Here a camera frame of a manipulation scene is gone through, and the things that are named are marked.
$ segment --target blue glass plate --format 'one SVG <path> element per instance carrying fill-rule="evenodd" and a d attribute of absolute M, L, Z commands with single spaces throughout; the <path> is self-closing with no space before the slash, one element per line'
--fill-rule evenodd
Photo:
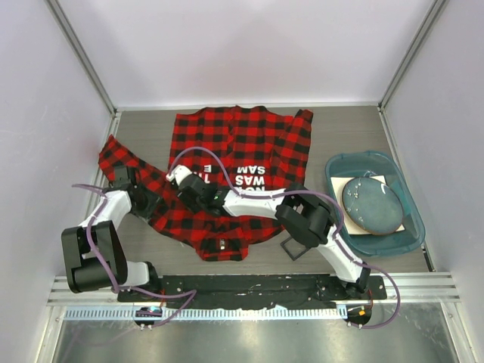
<path fill-rule="evenodd" d="M 351 220 L 371 234 L 390 234 L 402 224 L 400 199 L 379 180 L 358 177 L 348 181 L 342 200 Z"/>

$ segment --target blue plastic bin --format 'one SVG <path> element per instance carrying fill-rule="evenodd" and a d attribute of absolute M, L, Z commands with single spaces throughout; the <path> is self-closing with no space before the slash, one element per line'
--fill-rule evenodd
<path fill-rule="evenodd" d="M 425 239 L 425 227 L 415 202 L 408 191 L 407 184 L 398 166 L 388 155 L 377 151 L 356 154 L 340 154 L 332 157 L 325 168 L 329 194 L 334 199 L 331 177 L 357 177 L 383 175 L 388 186 L 402 202 L 404 210 L 404 231 L 384 236 L 373 234 L 350 235 L 345 227 L 341 235 L 354 251 L 366 256 L 395 256 L 411 252 Z"/>

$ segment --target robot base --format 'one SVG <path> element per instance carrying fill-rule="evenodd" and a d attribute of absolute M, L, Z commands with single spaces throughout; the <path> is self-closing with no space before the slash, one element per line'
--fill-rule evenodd
<path fill-rule="evenodd" d="M 328 309 L 338 300 L 368 300 L 368 293 L 350 297 L 341 281 L 330 275 L 195 275 L 163 276 L 161 290 L 175 295 L 197 290 L 189 309 L 263 309 L 276 305 L 288 309 Z M 368 287 L 373 300 L 386 299 L 380 276 L 370 276 Z M 139 295 L 122 292 L 121 303 L 145 303 L 159 299 L 141 299 Z M 167 300 L 167 307 L 178 308 L 183 299 Z"/>

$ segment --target floor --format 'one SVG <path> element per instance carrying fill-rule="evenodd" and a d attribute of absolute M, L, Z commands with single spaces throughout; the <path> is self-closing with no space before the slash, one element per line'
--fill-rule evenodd
<path fill-rule="evenodd" d="M 279 114 L 294 115 L 297 108 L 272 108 Z M 166 170 L 172 128 L 177 113 L 196 110 L 123 112 L 116 137 L 148 163 Z M 390 154 L 376 107 L 312 108 L 312 141 L 306 168 L 306 187 L 325 191 L 324 166 L 335 154 L 378 150 Z M 250 247 L 241 262 L 204 262 L 194 250 L 162 236 L 134 216 L 126 216 L 118 231 L 126 257 L 152 262 L 160 275 L 288 274 L 331 273 L 333 269 L 320 253 L 310 250 L 293 262 L 279 243 L 283 232 L 271 240 Z M 428 271 L 420 249 L 397 257 L 365 258 L 389 272 Z"/>

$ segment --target flannel shirt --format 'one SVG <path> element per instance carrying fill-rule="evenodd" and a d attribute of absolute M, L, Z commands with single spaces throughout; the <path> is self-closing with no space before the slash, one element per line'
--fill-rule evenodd
<path fill-rule="evenodd" d="M 279 116 L 265 107 L 203 108 L 175 120 L 169 165 L 184 149 L 203 146 L 223 162 L 231 182 L 249 190 L 286 188 L 304 183 L 311 144 L 312 112 Z M 227 185 L 218 163 L 201 150 L 185 154 L 179 161 L 205 182 Z M 141 183 L 163 197 L 149 225 L 163 235 L 192 246 L 206 261 L 240 261 L 248 246 L 274 237 L 283 228 L 274 219 L 251 216 L 214 217 L 190 212 L 166 181 L 166 173 L 137 158 L 113 136 L 104 145 L 99 166 L 108 180 L 114 166 L 134 166 Z"/>

